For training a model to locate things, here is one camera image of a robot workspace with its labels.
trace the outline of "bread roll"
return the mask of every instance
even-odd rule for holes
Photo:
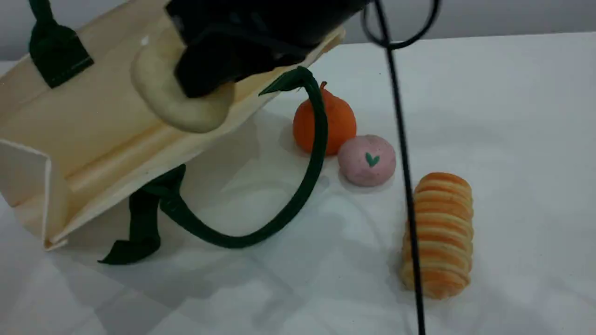
[[[219,127],[234,102],[235,84],[228,82],[205,97],[188,98],[174,75],[185,45],[171,21],[162,17],[145,43],[132,63],[131,75],[151,111],[186,132],[206,133]]]
[[[472,189],[449,173],[430,173],[414,191],[416,231],[423,295],[444,299],[461,293],[470,283],[472,269]],[[403,237],[399,276],[414,289],[409,224]]]

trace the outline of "cream paper bag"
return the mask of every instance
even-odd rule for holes
[[[77,31],[94,64],[50,88],[30,55],[0,78],[0,193],[46,250],[152,179],[199,155],[276,96],[259,96],[281,74],[309,66],[344,37],[340,27],[303,63],[235,84],[220,127],[179,131],[135,90],[131,64],[163,29],[166,0],[132,0]]]

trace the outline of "white tablecloth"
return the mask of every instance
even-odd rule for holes
[[[426,302],[427,333],[595,334],[596,33],[423,41],[396,58],[414,182],[440,170],[474,192],[472,284]],[[397,149],[382,50],[343,45],[312,71],[353,107],[359,134]],[[291,137],[305,98],[282,94],[189,163],[183,195],[199,217],[240,234],[286,203],[308,160]],[[414,334],[413,294],[394,265],[399,168],[360,190],[328,159],[300,215],[245,250],[160,214],[162,248],[125,267],[96,260],[126,237],[126,203],[44,253],[2,201],[0,333]]]

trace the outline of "green bag handle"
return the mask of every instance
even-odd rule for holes
[[[50,88],[55,88],[93,65],[76,32],[54,19],[49,0],[29,0],[36,23],[29,39],[29,54]]]
[[[125,265],[138,262],[156,252],[161,239],[157,229],[157,208],[192,235],[216,246],[239,249],[260,243],[281,231],[302,209],[315,188],[325,160],[327,148],[327,115],[321,90],[312,73],[298,67],[281,75],[259,95],[291,91],[304,87],[315,113],[315,139],[311,159],[300,186],[287,205],[261,229],[245,235],[230,236],[207,226],[195,216],[180,196],[180,186],[186,171],[180,165],[134,192],[129,199],[131,225],[129,240],[116,241],[110,253],[100,263]]]

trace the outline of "black wire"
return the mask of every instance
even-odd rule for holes
[[[395,60],[393,59],[393,50],[405,48],[408,45],[413,44],[424,34],[426,34],[439,13],[440,0],[433,0],[430,14],[424,24],[424,27],[412,38],[409,38],[403,42],[391,42],[389,33],[389,27],[387,25],[387,19],[385,18],[383,4],[381,0],[374,0],[375,8],[377,10],[377,18],[381,28],[381,38],[374,36],[368,28],[368,11],[365,7],[362,11],[361,22],[367,38],[375,43],[376,45],[385,49],[387,56],[387,63],[389,64],[389,72],[391,74],[391,86],[393,91],[393,103],[395,105],[395,115],[398,124],[398,135],[399,135],[399,148],[401,152],[402,167],[403,167],[403,183],[405,186],[406,193],[406,206],[408,209],[408,222],[410,230],[410,245],[412,247],[412,264],[414,267],[414,286],[416,296],[416,312],[418,316],[418,333],[419,335],[426,334],[426,328],[424,325],[424,303],[422,295],[422,280],[420,274],[420,253],[418,251],[418,234],[416,231],[416,217],[414,212],[414,194],[412,192],[412,182],[410,177],[409,169],[409,155],[408,155],[408,144],[406,140],[405,125],[403,121],[403,113],[401,106],[401,98],[399,95],[399,84],[398,84],[398,71],[395,66]]]

